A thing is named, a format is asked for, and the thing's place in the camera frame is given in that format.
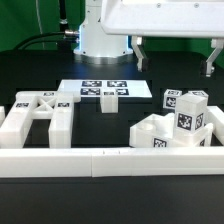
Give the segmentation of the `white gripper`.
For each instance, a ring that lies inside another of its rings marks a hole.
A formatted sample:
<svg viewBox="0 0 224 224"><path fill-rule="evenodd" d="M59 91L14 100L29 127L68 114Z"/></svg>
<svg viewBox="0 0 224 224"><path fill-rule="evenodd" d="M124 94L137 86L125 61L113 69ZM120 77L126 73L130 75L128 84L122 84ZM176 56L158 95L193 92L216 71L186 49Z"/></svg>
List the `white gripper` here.
<svg viewBox="0 0 224 224"><path fill-rule="evenodd" d="M131 46L144 72L140 36L224 38L224 0L103 0L101 24L108 34L136 35Z"/></svg>

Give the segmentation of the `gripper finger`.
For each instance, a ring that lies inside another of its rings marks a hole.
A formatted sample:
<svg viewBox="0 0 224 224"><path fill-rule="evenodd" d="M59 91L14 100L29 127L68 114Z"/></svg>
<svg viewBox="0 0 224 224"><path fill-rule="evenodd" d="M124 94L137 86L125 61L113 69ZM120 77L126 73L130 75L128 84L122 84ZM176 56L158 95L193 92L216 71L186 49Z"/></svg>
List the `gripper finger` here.
<svg viewBox="0 0 224 224"><path fill-rule="evenodd" d="M213 48L212 53L205 61L202 61L200 65L200 74L205 77L210 77L215 70L213 62L224 49L224 38L212 39L211 47Z"/></svg>

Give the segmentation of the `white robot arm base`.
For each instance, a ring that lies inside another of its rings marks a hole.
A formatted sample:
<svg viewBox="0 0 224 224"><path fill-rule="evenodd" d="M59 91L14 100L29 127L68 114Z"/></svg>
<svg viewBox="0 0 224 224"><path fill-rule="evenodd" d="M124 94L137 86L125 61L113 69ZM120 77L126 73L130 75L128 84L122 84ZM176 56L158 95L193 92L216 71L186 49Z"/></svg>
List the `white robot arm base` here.
<svg viewBox="0 0 224 224"><path fill-rule="evenodd" d="M102 0L85 0L85 19L79 27L75 60L90 64L118 64L132 59L128 37L108 35L101 26Z"/></svg>

